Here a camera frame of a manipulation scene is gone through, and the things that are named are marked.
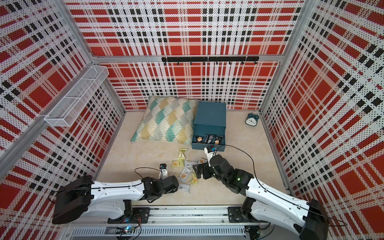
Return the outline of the yellow cookie packet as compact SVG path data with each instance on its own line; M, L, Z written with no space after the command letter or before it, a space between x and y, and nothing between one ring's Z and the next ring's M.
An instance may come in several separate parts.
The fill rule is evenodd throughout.
M190 175L191 175L191 178L189 180L189 184L197 184L198 183L198 178L197 178L196 174L195 173L191 173Z
M172 169L183 168L184 166L185 164L183 159L172 161Z
M179 148L179 155L177 157L177 160L185 160L186 156L185 153L188 151L187 148Z

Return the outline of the yellow cookie packet top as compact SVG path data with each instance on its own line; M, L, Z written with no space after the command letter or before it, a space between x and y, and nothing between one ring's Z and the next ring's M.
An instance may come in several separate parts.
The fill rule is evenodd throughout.
M186 156L185 153L188 151L187 148L179 148L179 155L177 157L177 160L185 160Z

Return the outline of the black cookie packet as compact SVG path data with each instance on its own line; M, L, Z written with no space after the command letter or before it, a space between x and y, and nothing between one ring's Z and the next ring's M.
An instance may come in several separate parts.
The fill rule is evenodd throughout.
M223 135L215 135L214 144L215 145L221 145L223 143L224 139L225 139L225 137Z
M211 144L214 140L215 136L214 135L211 135L211 134L207 134L206 135L206 139L205 139L205 144Z
M195 136L196 137L196 143L201 144L204 143L204 136Z

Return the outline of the teal three-drawer cabinet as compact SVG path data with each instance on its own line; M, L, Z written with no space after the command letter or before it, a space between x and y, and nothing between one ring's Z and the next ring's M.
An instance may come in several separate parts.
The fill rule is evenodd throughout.
M194 121L193 141L191 143L192 149L203 150L207 146L214 145L219 151L223 152L226 145L226 119L227 105L225 103L200 101ZM196 143L195 136L204 136L206 139L207 134L214 136L223 135L225 139L221 145L214 144L215 138L211 144Z

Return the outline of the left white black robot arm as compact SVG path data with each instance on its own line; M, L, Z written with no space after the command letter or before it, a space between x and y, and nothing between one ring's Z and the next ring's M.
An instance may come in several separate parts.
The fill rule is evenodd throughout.
M103 183L83 176L59 188L52 224L68 224L81 217L105 217L109 223L122 223L133 216L133 201L152 203L163 195L175 193L178 188L175 176L145 177L125 183Z

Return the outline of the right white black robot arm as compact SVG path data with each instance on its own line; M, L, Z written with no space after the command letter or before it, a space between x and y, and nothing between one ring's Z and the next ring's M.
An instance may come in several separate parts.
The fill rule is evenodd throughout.
M329 218L323 205L284 194L251 173L233 168L221 155L193 166L197 178L215 178L235 194L245 196L241 207L247 222L266 221L295 233L301 240L325 240Z

